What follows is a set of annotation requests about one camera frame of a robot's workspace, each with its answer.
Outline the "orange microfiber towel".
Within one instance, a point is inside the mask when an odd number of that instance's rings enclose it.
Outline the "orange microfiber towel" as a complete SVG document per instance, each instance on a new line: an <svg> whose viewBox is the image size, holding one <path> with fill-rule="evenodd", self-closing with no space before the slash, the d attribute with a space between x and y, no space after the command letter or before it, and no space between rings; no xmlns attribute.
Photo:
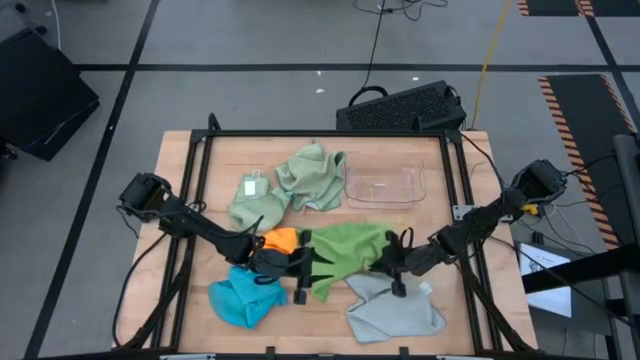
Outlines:
<svg viewBox="0 0 640 360"><path fill-rule="evenodd" d="M274 228L264 234L264 249L292 254L299 245L297 230L293 227Z"/></svg>

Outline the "pale green towel, green hem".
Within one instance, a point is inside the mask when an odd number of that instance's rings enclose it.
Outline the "pale green towel, green hem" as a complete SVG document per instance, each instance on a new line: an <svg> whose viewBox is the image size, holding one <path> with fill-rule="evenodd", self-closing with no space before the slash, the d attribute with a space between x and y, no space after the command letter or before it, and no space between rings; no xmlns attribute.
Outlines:
<svg viewBox="0 0 640 360"><path fill-rule="evenodd" d="M305 207L321 212L336 209L346 185L346 159L345 152L327 153L320 144L307 145L274 170L275 192L296 211Z"/></svg>

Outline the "large black equipment case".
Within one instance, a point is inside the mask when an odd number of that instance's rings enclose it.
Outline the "large black equipment case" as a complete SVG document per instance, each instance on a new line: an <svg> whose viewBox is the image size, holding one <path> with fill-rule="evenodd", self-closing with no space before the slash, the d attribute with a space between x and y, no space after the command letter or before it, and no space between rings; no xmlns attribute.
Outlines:
<svg viewBox="0 0 640 360"><path fill-rule="evenodd" d="M76 65L34 31L0 42L0 142L50 161L98 106Z"/></svg>

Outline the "pale green towel, white tag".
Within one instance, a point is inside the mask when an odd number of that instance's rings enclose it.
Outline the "pale green towel, white tag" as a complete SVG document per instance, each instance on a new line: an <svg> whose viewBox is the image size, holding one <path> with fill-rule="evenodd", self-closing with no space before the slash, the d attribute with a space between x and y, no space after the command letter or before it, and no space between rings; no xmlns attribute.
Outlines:
<svg viewBox="0 0 640 360"><path fill-rule="evenodd" d="M266 233L282 221L290 201L281 187L273 188L271 180L254 169L242 177L227 213L236 229L256 226L257 233Z"/></svg>

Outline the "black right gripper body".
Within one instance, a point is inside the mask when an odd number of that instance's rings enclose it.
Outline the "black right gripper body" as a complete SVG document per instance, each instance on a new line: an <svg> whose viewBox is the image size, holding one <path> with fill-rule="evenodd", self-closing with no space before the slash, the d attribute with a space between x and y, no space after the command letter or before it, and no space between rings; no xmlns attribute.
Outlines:
<svg viewBox="0 0 640 360"><path fill-rule="evenodd" d="M439 263L440 248L434 244L410 248L391 243L383 248L381 258L372 264L372 271L391 277L400 273L422 276Z"/></svg>

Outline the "clear plastic bin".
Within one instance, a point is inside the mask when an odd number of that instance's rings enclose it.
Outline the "clear plastic bin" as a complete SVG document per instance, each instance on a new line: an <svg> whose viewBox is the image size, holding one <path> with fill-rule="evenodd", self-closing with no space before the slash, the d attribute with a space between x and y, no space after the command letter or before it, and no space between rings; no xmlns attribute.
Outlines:
<svg viewBox="0 0 640 360"><path fill-rule="evenodd" d="M354 209L404 211L426 198L422 165L351 163L344 178L346 204Z"/></svg>

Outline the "grey microfiber towel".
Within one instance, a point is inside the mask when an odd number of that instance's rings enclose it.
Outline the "grey microfiber towel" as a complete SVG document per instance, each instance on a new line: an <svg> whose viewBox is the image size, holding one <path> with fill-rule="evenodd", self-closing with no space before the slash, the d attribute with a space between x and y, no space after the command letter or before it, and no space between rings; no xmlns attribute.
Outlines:
<svg viewBox="0 0 640 360"><path fill-rule="evenodd" d="M386 275L355 274L345 282L357 295L346 319L360 344L434 336L446 328L446 320L431 304L433 289L427 281L411 280L403 298L392 294L392 281Z"/></svg>

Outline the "blue microfiber towel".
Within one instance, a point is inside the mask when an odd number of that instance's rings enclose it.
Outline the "blue microfiber towel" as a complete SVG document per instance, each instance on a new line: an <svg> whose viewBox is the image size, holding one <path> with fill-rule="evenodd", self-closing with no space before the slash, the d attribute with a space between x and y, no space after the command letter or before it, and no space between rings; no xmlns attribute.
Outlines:
<svg viewBox="0 0 640 360"><path fill-rule="evenodd" d="M225 280L208 287L210 305L224 322L248 329L256 328L273 307L285 306L287 294L279 281L259 285L258 275L241 267L231 267Z"/></svg>

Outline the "black aluminium table frame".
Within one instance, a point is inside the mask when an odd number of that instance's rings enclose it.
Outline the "black aluminium table frame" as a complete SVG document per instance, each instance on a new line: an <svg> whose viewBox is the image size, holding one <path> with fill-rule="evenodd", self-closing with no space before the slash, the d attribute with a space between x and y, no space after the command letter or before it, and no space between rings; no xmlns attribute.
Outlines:
<svg viewBox="0 0 640 360"><path fill-rule="evenodd" d="M330 151L367 156L374 164L388 164L392 157L422 161L428 195L403 218L418 242L452 221L454 205L489 202L498 194L489 173L467 171L468 161L489 149L479 132L175 131L164 136L153 174L224 227L226 205L242 174L274 167L312 141ZM436 360L442 355L512 360L538 353L518 264L505 243L487 243L458 268L439 266L430 272L435 300L448 322L443 333L361 345L344 316L353 297L341 283L327 303L314 300L308 288L306 304L296 305L297 282L288 278L290 306L274 310L260 328L222 323L209 311L206 286L224 276L230 263L203 238L171 236L157 220L144 222L140 244L148 245L158 234L165 234L167 243L133 277L116 325L123 340L114 352L130 360Z"/></svg>

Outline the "black perforated computer case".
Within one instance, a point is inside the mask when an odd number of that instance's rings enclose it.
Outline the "black perforated computer case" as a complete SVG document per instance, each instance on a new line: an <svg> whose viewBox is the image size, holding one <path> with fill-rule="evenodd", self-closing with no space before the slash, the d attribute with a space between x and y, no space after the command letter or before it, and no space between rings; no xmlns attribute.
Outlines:
<svg viewBox="0 0 640 360"><path fill-rule="evenodd" d="M381 86L366 86L336 111L336 129L455 130L466 120L461 97L445 81L390 94Z"/></svg>

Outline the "black equipment stand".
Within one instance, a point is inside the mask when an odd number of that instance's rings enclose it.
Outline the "black equipment stand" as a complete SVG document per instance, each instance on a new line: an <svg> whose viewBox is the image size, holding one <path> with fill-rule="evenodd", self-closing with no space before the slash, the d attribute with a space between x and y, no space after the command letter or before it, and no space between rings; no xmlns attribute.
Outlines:
<svg viewBox="0 0 640 360"><path fill-rule="evenodd" d="M640 360L640 133L617 135L614 149L635 236L632 244L526 275L525 291L538 292L586 281L619 278L622 297L595 302L610 320L629 322L632 344Z"/></svg>

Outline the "bright green microfiber towel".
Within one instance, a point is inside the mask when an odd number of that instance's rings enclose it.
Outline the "bright green microfiber towel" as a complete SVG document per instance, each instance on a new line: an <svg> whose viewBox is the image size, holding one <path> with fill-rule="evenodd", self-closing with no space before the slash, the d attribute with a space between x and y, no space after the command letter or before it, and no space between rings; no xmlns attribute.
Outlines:
<svg viewBox="0 0 640 360"><path fill-rule="evenodd" d="M357 222L310 229L310 232L311 293L323 303L336 282L368 271L397 236L385 225Z"/></svg>

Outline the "black hazard-striped floor mat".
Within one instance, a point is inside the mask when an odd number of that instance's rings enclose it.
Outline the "black hazard-striped floor mat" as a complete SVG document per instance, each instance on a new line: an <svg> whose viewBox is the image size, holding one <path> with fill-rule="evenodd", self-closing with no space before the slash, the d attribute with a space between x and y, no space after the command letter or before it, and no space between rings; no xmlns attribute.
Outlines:
<svg viewBox="0 0 640 360"><path fill-rule="evenodd" d="M517 0L523 16L640 17L640 0Z"/></svg>
<svg viewBox="0 0 640 360"><path fill-rule="evenodd" d="M602 74L543 75L538 83L605 246L633 244L614 137L635 129L621 101Z"/></svg>

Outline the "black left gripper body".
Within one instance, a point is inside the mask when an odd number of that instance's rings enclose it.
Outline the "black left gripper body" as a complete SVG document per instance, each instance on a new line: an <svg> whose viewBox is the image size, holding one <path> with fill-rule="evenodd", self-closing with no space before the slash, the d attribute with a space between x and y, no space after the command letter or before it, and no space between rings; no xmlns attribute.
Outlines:
<svg viewBox="0 0 640 360"><path fill-rule="evenodd" d="M248 269L255 274L256 285L269 285L281 277L297 279L299 289L310 288L312 267L312 248L296 248L291 254L267 248L264 238L254 240Z"/></svg>

